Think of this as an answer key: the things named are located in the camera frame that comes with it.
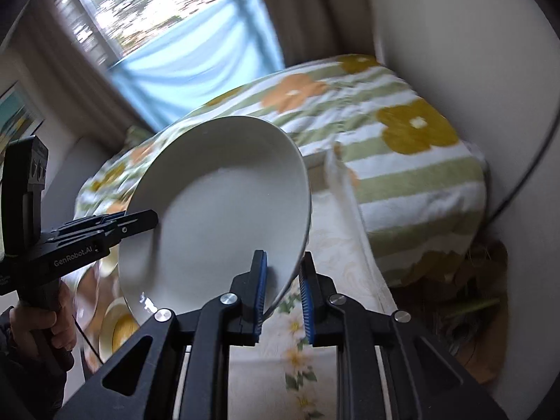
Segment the person's left hand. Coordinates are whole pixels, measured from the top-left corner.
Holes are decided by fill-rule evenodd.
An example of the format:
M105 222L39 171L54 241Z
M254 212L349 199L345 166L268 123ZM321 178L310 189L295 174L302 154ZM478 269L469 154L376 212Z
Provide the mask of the person's left hand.
M75 347L77 336L73 318L73 295L64 282L60 285L59 305L58 311L46 311L25 307L19 302L8 313L14 341L28 357L39 358L35 338L31 335L35 330L51 331L51 342L56 349L72 351Z

